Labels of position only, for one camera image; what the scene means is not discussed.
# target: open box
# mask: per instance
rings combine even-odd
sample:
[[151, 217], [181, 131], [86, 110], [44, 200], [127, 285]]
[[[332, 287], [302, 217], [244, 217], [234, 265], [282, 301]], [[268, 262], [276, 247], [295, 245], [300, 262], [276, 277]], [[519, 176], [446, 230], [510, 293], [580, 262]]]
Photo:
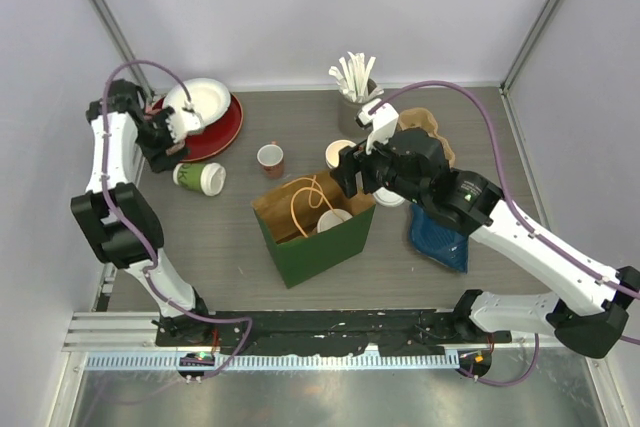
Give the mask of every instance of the open box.
[[329, 207], [322, 203], [312, 208], [309, 193], [313, 204], [317, 203], [318, 194], [302, 192], [295, 197], [293, 208], [300, 226], [309, 235], [305, 238], [291, 216], [291, 199], [300, 188], [310, 187], [310, 180], [299, 179], [281, 185], [251, 203], [267, 248], [287, 288], [362, 252], [373, 220], [376, 203], [371, 195], [358, 193], [347, 199], [329, 171], [315, 175], [331, 205], [346, 210], [353, 218], [317, 233], [318, 219]]

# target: blue plastic container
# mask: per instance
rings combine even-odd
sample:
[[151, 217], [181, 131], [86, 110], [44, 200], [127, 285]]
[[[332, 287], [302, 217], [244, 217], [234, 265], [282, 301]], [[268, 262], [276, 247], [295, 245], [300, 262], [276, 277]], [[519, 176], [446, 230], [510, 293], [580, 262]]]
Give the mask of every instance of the blue plastic container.
[[436, 224], [415, 204], [411, 204], [409, 241], [418, 252], [457, 272], [467, 273], [469, 238]]

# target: wooden table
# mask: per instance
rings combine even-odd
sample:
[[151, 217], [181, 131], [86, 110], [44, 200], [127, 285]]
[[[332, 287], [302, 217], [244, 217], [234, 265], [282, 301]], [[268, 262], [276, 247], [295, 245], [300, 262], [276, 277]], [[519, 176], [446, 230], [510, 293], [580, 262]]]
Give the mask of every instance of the wooden table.
[[[505, 171], [519, 205], [535, 207], [497, 88], [476, 88], [495, 122]], [[362, 254], [287, 290], [273, 264], [250, 206], [252, 199], [304, 174], [324, 169], [324, 150], [343, 138], [337, 127], [335, 91], [238, 94], [245, 125], [231, 147], [215, 158], [227, 183], [210, 198], [173, 184], [171, 173], [142, 175], [140, 190], [156, 211], [165, 249], [180, 275], [212, 310], [451, 308], [470, 288], [501, 294], [548, 289], [513, 262], [470, 241], [469, 273], [458, 274], [416, 253], [407, 240], [408, 205], [378, 207]], [[429, 89], [405, 94], [398, 110], [426, 107], [456, 153], [456, 167], [498, 181], [487, 130], [460, 94]], [[285, 151], [284, 179], [266, 179], [256, 164], [258, 148], [277, 141]], [[117, 276], [109, 310], [157, 310], [131, 276]]]

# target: bag handle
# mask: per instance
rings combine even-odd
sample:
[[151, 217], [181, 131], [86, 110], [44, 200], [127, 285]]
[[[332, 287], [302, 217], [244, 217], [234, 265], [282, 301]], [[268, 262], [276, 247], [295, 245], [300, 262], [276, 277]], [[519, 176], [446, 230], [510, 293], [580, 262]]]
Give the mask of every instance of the bag handle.
[[[300, 180], [308, 180], [308, 181], [311, 182], [312, 186], [313, 185], [317, 185], [318, 186], [318, 188], [315, 188], [315, 187], [301, 187], [291, 197], [291, 219], [293, 220], [293, 223], [296, 225], [296, 227], [298, 228], [300, 233], [305, 238], [309, 238], [309, 236], [304, 231], [304, 229], [300, 226], [300, 223], [298, 222], [298, 218], [296, 217], [295, 209], [293, 208], [293, 202], [296, 199], [296, 197], [298, 196], [298, 194], [300, 194], [301, 192], [309, 192], [309, 207], [311, 207], [312, 209], [317, 209], [318, 207], [320, 207], [322, 205], [322, 202], [324, 202], [325, 204], [327, 204], [329, 206], [329, 209], [331, 209], [331, 212], [333, 212], [338, 218], [342, 219], [343, 222], [345, 222], [347, 220], [347, 219], [343, 219], [342, 217], [340, 217], [340, 214], [338, 214], [336, 212], [336, 210], [333, 208], [333, 206], [331, 205], [331, 202], [329, 202], [329, 199], [327, 199], [326, 195], [324, 195], [324, 191], [322, 190], [322, 186], [316, 180], [316, 176], [315, 175], [313, 176], [313, 178], [300, 177], [299, 179], [295, 179], [295, 180], [292, 180], [291, 182], [286, 183], [285, 185], [283, 185], [283, 187], [291, 185], [294, 182], [298, 182]], [[316, 194], [318, 194], [320, 196], [320, 199], [318, 200], [318, 203], [315, 204], [315, 205], [313, 205], [311, 203], [311, 193], [312, 192], [315, 192]]]

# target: gray floor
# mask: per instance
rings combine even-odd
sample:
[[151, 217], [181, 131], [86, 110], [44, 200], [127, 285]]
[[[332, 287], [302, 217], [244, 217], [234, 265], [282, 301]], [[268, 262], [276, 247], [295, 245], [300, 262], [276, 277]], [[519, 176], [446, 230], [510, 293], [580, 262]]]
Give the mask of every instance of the gray floor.
[[[514, 197], [537, 217], [498, 89], [474, 90], [495, 122]], [[218, 197], [183, 190], [172, 183], [170, 173], [143, 173], [140, 189], [160, 217], [167, 254], [210, 309], [446, 308], [469, 288], [502, 294], [548, 290], [511, 261], [474, 242], [467, 275], [425, 259], [407, 241], [406, 205], [378, 207], [362, 254], [287, 290], [250, 207], [252, 199], [282, 181], [262, 175], [256, 151], [277, 141], [285, 151], [286, 180], [324, 169], [325, 147], [343, 138], [337, 128], [336, 96], [334, 91], [238, 94], [245, 125], [236, 142], [215, 158], [228, 173]], [[430, 109], [456, 153], [456, 167], [475, 170], [497, 183], [486, 127], [460, 94], [414, 91], [394, 106]], [[156, 306], [136, 280], [120, 274], [109, 309], [149, 311]]]
[[[531, 349], [497, 350], [489, 377], [517, 378], [531, 355]], [[168, 385], [177, 378], [175, 372], [88, 372], [71, 425], [606, 425], [584, 358], [566, 349], [543, 349], [531, 377], [506, 389], [475, 384], [451, 370], [230, 372], [201, 385]]]

